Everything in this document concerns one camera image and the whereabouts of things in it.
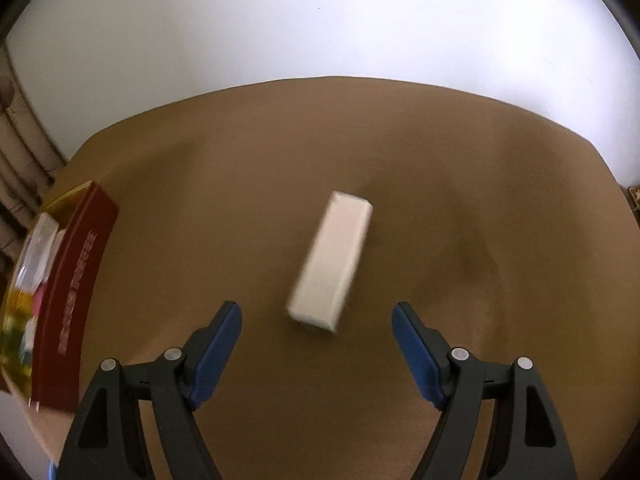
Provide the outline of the clear box blue red label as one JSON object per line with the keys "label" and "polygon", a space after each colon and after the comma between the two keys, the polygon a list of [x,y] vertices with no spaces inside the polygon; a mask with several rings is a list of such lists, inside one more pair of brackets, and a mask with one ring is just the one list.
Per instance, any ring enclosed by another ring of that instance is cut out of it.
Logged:
{"label": "clear box blue red label", "polygon": [[59,226],[46,212],[38,216],[18,259],[14,285],[20,292],[32,295],[43,282]]}

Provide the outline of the red gold toffee box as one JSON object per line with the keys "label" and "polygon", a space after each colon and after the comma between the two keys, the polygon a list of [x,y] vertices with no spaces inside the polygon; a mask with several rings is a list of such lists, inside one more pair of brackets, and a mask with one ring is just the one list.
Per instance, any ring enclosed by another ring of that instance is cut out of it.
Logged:
{"label": "red gold toffee box", "polygon": [[[14,285],[18,259],[38,216],[60,225],[36,291]],[[79,402],[82,340],[96,276],[118,207],[88,181],[43,206],[28,231],[1,306],[1,371],[35,408],[72,412]]]}

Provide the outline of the floral cloth pouch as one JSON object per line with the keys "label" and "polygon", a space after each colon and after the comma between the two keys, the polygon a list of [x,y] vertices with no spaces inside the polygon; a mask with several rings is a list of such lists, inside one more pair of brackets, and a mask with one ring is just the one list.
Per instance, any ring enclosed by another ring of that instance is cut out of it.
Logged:
{"label": "floral cloth pouch", "polygon": [[640,222],[640,186],[631,185],[625,190],[629,207],[637,222]]}

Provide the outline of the beige patterned curtain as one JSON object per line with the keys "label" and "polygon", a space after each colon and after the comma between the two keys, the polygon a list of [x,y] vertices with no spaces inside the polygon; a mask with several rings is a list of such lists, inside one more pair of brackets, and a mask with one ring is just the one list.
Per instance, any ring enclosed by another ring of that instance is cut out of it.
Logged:
{"label": "beige patterned curtain", "polygon": [[30,106],[1,48],[1,266],[17,259],[43,196],[66,160]]}

